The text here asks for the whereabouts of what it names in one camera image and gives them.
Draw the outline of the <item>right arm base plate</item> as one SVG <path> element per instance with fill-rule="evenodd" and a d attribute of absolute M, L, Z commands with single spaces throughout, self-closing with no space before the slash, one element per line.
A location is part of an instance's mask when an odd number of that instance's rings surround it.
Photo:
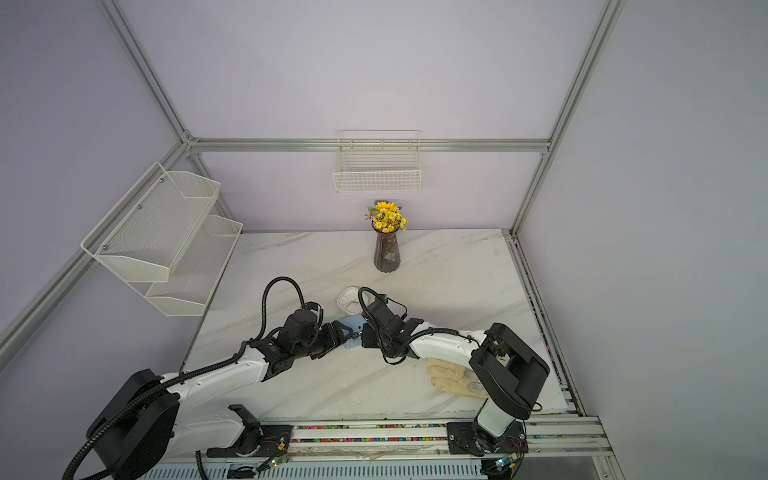
<path fill-rule="evenodd" d="M 528 452 L 527 437 L 521 422 L 512 422 L 503 434 L 495 436 L 475 421 L 446 424 L 447 444 L 452 455 L 475 457 Z"/>

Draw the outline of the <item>light blue alarm clock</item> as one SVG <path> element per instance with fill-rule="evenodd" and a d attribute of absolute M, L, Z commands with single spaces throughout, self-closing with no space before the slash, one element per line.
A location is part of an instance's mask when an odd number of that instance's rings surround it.
<path fill-rule="evenodd" d="M 362 344 L 362 331 L 366 320 L 362 315 L 348 316 L 340 321 L 344 327 L 347 340 L 343 346 L 347 349 L 360 347 Z"/>

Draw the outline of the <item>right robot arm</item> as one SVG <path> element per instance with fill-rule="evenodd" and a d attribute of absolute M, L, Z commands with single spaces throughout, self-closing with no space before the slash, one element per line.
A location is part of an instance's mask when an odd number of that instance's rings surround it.
<path fill-rule="evenodd" d="M 484 331 L 438 327 L 390 310 L 391 301 L 376 295 L 361 301 L 364 333 L 383 358 L 439 360 L 470 369 L 488 394 L 474 419 L 474 429 L 497 440 L 508 427 L 530 418 L 550 374 L 547 362 L 509 327 L 494 323 Z"/>

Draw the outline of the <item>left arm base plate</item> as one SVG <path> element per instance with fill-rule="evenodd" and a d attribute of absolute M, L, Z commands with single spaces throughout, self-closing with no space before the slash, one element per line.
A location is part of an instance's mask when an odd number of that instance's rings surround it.
<path fill-rule="evenodd" d="M 235 442 L 227 448 L 210 448 L 207 458 L 268 458 L 287 450 L 294 428 L 291 425 L 263 425 L 258 421 L 244 424 Z"/>

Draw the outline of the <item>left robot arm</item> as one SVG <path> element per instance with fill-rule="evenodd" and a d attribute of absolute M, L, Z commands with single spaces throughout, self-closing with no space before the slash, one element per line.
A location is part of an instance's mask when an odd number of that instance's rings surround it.
<path fill-rule="evenodd" d="M 285 450 L 291 427 L 264 427 L 244 404 L 219 401 L 276 377 L 298 359 L 320 359 L 368 330 L 361 316 L 327 323 L 322 307 L 310 302 L 282 326 L 243 341 L 228 358 L 175 374 L 136 372 L 89 427 L 78 455 L 96 453 L 104 465 L 99 479 L 137 479 L 162 459 L 186 453 L 272 461 Z"/>

